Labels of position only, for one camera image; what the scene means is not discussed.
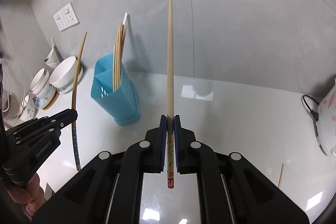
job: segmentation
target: white wall switch plate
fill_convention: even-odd
[[[62,13],[61,13],[60,11],[58,11],[57,13],[55,13],[55,14],[53,15],[53,17],[54,17],[54,20],[55,20],[55,22],[56,22],[56,24],[57,24],[57,27],[58,27],[58,29],[59,29],[60,31],[65,30],[65,29],[68,28],[68,26],[67,26],[67,24],[65,23],[65,20],[64,20],[64,18],[63,18],[63,16],[62,16]]]
[[[65,23],[67,24],[68,27],[71,27],[79,23],[71,3],[61,8],[61,14],[63,15]]]

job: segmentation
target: human hand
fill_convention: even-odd
[[[45,202],[44,191],[40,187],[40,178],[36,173],[25,187],[10,185],[7,191],[15,203],[27,204],[26,210],[30,215],[34,215]]]

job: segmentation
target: white bowl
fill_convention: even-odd
[[[74,81],[74,75],[77,65],[77,58],[70,56],[62,61],[50,76],[50,83],[59,89],[69,85]]]
[[[82,75],[83,75],[83,67],[81,66],[80,67],[80,71],[79,71],[79,74],[78,74],[78,80],[77,80],[77,83],[79,83],[80,79],[82,78]],[[65,86],[63,89],[61,90],[58,90],[56,89],[56,91],[60,94],[65,94],[65,93],[68,93],[70,92],[72,89],[74,88],[74,82],[72,81],[72,83],[69,84],[69,86]]]
[[[46,75],[46,69],[40,69],[30,84],[30,90],[35,91]]]
[[[42,89],[46,86],[46,84],[49,83],[49,78],[50,78],[50,72],[46,70],[46,74],[44,75],[44,77],[42,77],[41,83],[31,92],[35,96],[37,96],[42,91]]]
[[[42,90],[36,94],[36,97],[40,99],[46,98],[53,90],[56,91],[56,88],[51,83],[47,82]]]

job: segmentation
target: screw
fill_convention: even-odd
[[[190,144],[190,146],[191,146],[192,148],[200,148],[200,147],[201,147],[201,144],[200,144],[199,142],[192,142],[192,143]]]
[[[241,155],[239,154],[239,153],[232,153],[231,154],[231,158],[233,159],[233,160],[240,160],[242,157],[241,157]]]
[[[151,145],[151,143],[149,141],[142,141],[139,143],[140,147],[142,148],[146,148],[148,147],[149,145]]]
[[[110,154],[106,151],[99,153],[99,158],[100,159],[107,159],[109,156],[110,156]]]

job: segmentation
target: kitchen counter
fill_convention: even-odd
[[[166,114],[166,75],[129,73],[129,77],[136,86],[142,116],[124,127],[91,99],[92,69],[79,83],[77,138],[82,167],[101,151],[122,152],[143,140],[147,130],[159,125],[161,114]],[[182,127],[194,131],[196,139],[214,151],[240,152],[276,185],[284,163],[281,190],[307,213],[310,222],[329,203],[336,192],[336,158],[326,156],[318,146],[301,94],[187,77],[175,77],[174,92],[174,111],[180,115]],[[71,96],[71,92],[59,95],[54,105],[39,110],[37,117],[71,108]],[[60,141],[38,170],[54,191],[77,172],[71,126],[62,130]],[[196,175],[175,174],[175,188],[169,190],[166,170],[145,174],[140,223],[156,223],[147,218],[199,224]]]

